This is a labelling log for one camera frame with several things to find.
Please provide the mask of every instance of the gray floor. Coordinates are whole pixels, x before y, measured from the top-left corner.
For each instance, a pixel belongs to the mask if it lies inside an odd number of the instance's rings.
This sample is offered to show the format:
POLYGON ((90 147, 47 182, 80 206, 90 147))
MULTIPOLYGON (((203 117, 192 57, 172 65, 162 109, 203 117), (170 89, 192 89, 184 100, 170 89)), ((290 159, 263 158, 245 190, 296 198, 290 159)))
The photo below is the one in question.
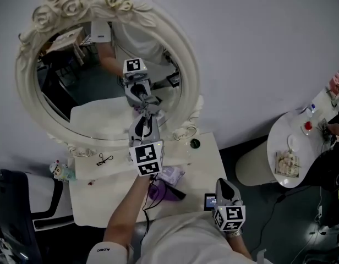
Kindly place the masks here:
MULTIPOLYGON (((244 241, 249 251, 258 245, 262 226, 269 219, 276 199, 286 190, 277 183, 248 187, 242 185, 236 178, 235 165, 239 157, 264 140, 266 137, 220 151, 227 179, 239 188, 246 205, 247 220, 243 229, 244 241)), ((289 264, 310 239, 310 233, 314 230, 318 231, 318 227, 315 228, 314 217, 317 214, 316 208, 320 201, 320 188, 313 186, 306 190, 303 189, 305 187, 286 192, 287 197, 281 203, 277 203, 271 221, 264 230, 261 245, 252 252, 253 259, 255 259, 257 251, 266 249, 265 257, 272 263, 289 264), (300 190, 303 191, 288 197, 300 190)), ((323 190, 321 204, 324 215, 330 201, 331 194, 323 190)), ((328 229, 328 227, 321 226, 320 232, 329 234, 314 235, 294 263, 302 263, 308 249, 327 250, 336 247, 338 228, 328 229)))
POLYGON ((61 78, 71 97, 78 103, 86 103, 124 96, 124 88, 117 83, 117 76, 100 66, 97 54, 84 50, 84 65, 80 68, 73 63, 73 71, 79 80, 70 73, 61 78))

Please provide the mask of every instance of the black bottle cap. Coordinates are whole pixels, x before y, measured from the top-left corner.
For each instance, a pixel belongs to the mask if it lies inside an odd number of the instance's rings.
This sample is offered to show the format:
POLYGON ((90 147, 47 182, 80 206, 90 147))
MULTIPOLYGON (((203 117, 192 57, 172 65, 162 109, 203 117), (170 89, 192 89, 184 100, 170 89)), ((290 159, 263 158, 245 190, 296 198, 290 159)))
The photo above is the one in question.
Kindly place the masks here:
POLYGON ((200 147, 200 141, 198 139, 193 139, 192 141, 190 141, 190 146, 193 149, 197 149, 198 147, 200 147))

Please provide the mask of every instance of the black chair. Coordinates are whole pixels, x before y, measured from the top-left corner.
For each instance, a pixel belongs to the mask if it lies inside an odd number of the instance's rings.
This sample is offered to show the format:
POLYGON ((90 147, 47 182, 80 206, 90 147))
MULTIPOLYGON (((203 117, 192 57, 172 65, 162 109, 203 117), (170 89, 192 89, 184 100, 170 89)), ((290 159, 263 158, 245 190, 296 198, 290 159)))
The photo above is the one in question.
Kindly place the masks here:
POLYGON ((83 48, 85 48, 91 58, 94 59, 95 64, 99 64, 99 53, 97 52, 97 48, 95 47, 95 43, 91 40, 91 35, 87 35, 87 37, 80 43, 79 45, 80 49, 83 51, 83 48))
POLYGON ((68 191, 63 182, 52 178, 0 171, 0 228, 22 263, 51 263, 56 256, 52 251, 66 247, 62 239, 53 235, 58 230, 60 236, 65 226, 74 223, 71 205, 65 198, 68 191), (46 202, 50 203, 47 211, 41 206, 46 202))
POLYGON ((74 77, 79 79, 72 67, 72 63, 75 61, 75 54, 72 51, 52 51, 44 55, 41 60, 55 72, 59 71, 62 77, 68 74, 67 68, 69 68, 74 77))
POLYGON ((308 250, 303 261, 304 264, 338 263, 339 246, 331 250, 308 250))
POLYGON ((57 73, 50 69, 47 72, 41 91, 58 109, 56 110, 52 105, 50 105, 54 111, 58 114, 62 113, 66 118, 70 119, 70 112, 73 107, 78 106, 78 103, 67 92, 67 89, 62 87, 62 85, 63 83, 59 80, 57 73))

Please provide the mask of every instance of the ornate white mirror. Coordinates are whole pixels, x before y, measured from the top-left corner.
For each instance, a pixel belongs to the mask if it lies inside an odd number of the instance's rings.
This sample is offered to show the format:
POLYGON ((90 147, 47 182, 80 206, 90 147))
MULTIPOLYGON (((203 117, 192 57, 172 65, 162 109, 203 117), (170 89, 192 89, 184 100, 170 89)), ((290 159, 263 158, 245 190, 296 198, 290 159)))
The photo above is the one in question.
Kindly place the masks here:
POLYGON ((141 58, 147 67, 151 93, 160 101, 161 137, 180 139, 181 127, 184 136, 196 129, 201 103, 193 49, 151 0, 43 0, 19 38, 16 79, 23 104, 72 150, 127 146, 128 128, 139 115, 124 95, 127 59, 141 58))

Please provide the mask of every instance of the cable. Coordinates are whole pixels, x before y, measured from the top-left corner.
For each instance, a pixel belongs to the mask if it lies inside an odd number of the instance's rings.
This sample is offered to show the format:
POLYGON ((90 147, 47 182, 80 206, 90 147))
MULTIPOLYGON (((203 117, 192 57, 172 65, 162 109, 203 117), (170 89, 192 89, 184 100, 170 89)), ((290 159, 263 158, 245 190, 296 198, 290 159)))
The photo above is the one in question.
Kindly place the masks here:
POLYGON ((117 76, 117 84, 118 86, 122 87, 124 89, 123 81, 121 76, 117 76))
POLYGON ((276 202, 274 203, 274 205, 273 205, 273 207, 272 207, 272 211, 271 211, 271 214, 270 214, 269 219, 265 222, 265 224, 264 224, 263 227, 261 228, 259 244, 258 244, 254 249, 252 249, 252 250, 250 251, 250 253, 252 253, 255 249, 257 249, 257 248, 261 245, 261 243, 262 243, 262 241, 263 241, 263 233, 264 233, 264 229, 265 229, 265 227, 267 226, 267 224, 271 221, 272 216, 274 215, 274 211, 275 211, 276 204, 279 204, 280 202, 282 202, 287 196, 292 196, 292 195, 297 194, 297 193, 299 193, 299 192, 301 192, 301 191, 305 191, 306 189, 309 189, 310 187, 311 187, 311 186, 307 186, 306 188, 304 188, 304 189, 302 189, 302 190, 295 191, 295 192, 293 192, 293 193, 291 193, 291 194, 289 194, 289 195, 283 194, 283 195, 280 195, 280 196, 277 198, 276 202))
POLYGON ((319 207, 321 205, 321 202, 322 202, 322 193, 321 193, 321 186, 320 186, 320 201, 319 201, 319 204, 318 204, 318 207, 316 208, 316 210, 318 211, 318 214, 316 214, 315 218, 314 218, 314 221, 315 222, 320 222, 320 218, 319 217, 319 207))
POLYGON ((162 180, 159 180, 159 181, 163 182, 163 184, 165 185, 165 193, 164 193, 163 197, 161 197, 161 199, 159 200, 159 202, 158 202, 157 204, 153 205, 154 202, 156 201, 157 197, 158 197, 159 194, 160 194, 160 190, 159 190, 159 188, 158 188, 156 185, 154 185, 154 181, 155 181, 155 180, 153 180, 153 181, 151 182, 151 184, 149 185, 149 189, 147 190, 147 195, 146 195, 145 204, 144 204, 144 206, 143 206, 143 212, 144 212, 144 215, 145 215, 145 218, 146 218, 146 230, 145 230, 145 233, 144 233, 143 238, 142 238, 141 241, 140 241, 140 244, 143 243, 143 240, 144 240, 145 236, 147 235, 147 233, 149 232, 149 228, 150 228, 150 219, 149 219, 149 216, 147 215, 147 212, 146 212, 146 211, 147 211, 147 210, 150 210, 150 209, 152 209, 152 208, 155 208, 156 206, 158 206, 158 205, 161 203, 161 201, 164 200, 164 198, 165 198, 165 196, 166 196, 166 194, 167 194, 167 185, 166 185, 166 183, 165 183, 164 181, 162 181, 162 180), (153 201, 152 201, 152 203, 150 204, 150 206, 149 206, 148 208, 144 209, 144 207, 146 206, 146 203, 147 203, 147 197, 149 196, 149 190, 150 190, 151 186, 155 186, 155 187, 157 188, 157 195, 156 195, 156 197, 153 199, 153 201))
POLYGON ((311 235, 310 239, 307 241, 307 243, 304 245, 304 247, 300 250, 300 252, 298 252, 298 254, 295 256, 295 258, 292 260, 291 264, 293 264, 293 262, 297 259, 297 257, 299 256, 299 254, 302 253, 302 251, 307 247, 307 245, 310 243, 311 239, 313 238, 314 234, 311 235))
POLYGON ((324 144, 325 144, 326 141, 324 141, 321 145, 321 152, 320 152, 320 155, 322 155, 322 149, 324 148, 324 144))
MULTIPOLYGON (((319 234, 319 231, 320 231, 320 218, 319 218, 319 207, 321 205, 321 202, 322 202, 322 188, 320 187, 320 201, 319 201, 319 204, 318 204, 318 207, 316 208, 316 210, 318 211, 318 214, 316 214, 315 218, 314 218, 314 221, 316 222, 315 224, 315 227, 314 227, 314 234, 316 233, 316 237, 315 237, 315 240, 312 244, 311 247, 314 246, 315 242, 316 242, 316 239, 318 238, 318 234, 319 234)), ((310 239, 307 241, 307 243, 305 244, 305 246, 300 250, 300 252, 295 256, 295 258, 292 260, 291 264, 297 259, 297 257, 299 256, 299 254, 302 253, 302 251, 307 247, 307 245, 309 244, 309 242, 311 241, 312 237, 314 236, 314 234, 310 237, 310 239)))

